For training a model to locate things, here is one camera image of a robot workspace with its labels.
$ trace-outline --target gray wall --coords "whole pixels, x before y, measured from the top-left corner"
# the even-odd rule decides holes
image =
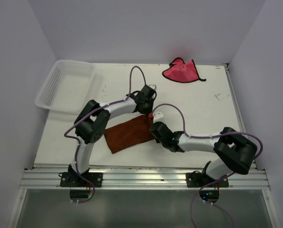
[[[230,64],[248,131],[264,142],[266,169],[283,224],[283,0],[267,0]]]
[[[46,113],[34,105],[55,55],[26,0],[0,0],[0,227],[6,227]]]
[[[229,63],[264,0],[29,0],[58,59]]]

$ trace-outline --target metal extrusion frame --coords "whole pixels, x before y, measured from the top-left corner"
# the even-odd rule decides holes
[[[69,189],[60,187],[59,173],[64,168],[35,168],[25,171],[20,188],[23,189]],[[185,174],[201,169],[170,168],[100,168],[90,172],[103,173],[102,187],[109,190],[187,190]],[[268,190],[269,183],[264,171],[250,170],[248,175],[235,174],[229,178],[229,188],[223,190]]]
[[[224,66],[239,127],[245,131],[242,115],[230,79],[228,66]],[[69,189],[60,187],[59,173],[67,171],[68,165],[35,164],[33,170],[25,170],[17,194],[8,228],[17,226],[24,199],[28,189]],[[149,168],[149,167],[91,167],[90,172],[103,173],[103,190],[196,190],[188,188],[185,174],[201,171],[202,168]],[[258,171],[253,162],[248,175],[234,174],[229,179],[229,188],[223,190],[262,190],[267,211],[273,228],[279,228],[280,222],[273,205],[270,186],[265,171]]]

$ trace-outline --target glass panel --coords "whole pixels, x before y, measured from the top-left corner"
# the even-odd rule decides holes
[[[185,228],[193,227],[189,204],[195,190],[96,190],[93,199],[76,206],[69,190],[28,190],[18,228]],[[261,190],[221,190],[218,205],[238,228],[271,228]],[[199,228],[231,227],[220,209],[193,205]]]

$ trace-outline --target red cloth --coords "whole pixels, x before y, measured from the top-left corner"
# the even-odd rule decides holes
[[[185,64],[182,58],[176,58],[169,64],[170,68],[163,71],[162,75],[174,82],[188,83],[200,80],[202,82],[206,79],[201,79],[198,75],[195,63],[190,60]]]
[[[108,128],[104,132],[107,146],[116,153],[130,146],[145,143],[155,139],[150,132],[153,120],[146,115],[140,115],[134,119]]]

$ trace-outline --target pink cloth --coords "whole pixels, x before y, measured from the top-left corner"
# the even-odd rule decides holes
[[[198,75],[195,63],[190,60],[185,64],[182,58],[176,58],[169,64],[170,68],[163,71],[162,75],[174,82],[188,83],[200,80],[202,82],[206,79],[201,79]]]

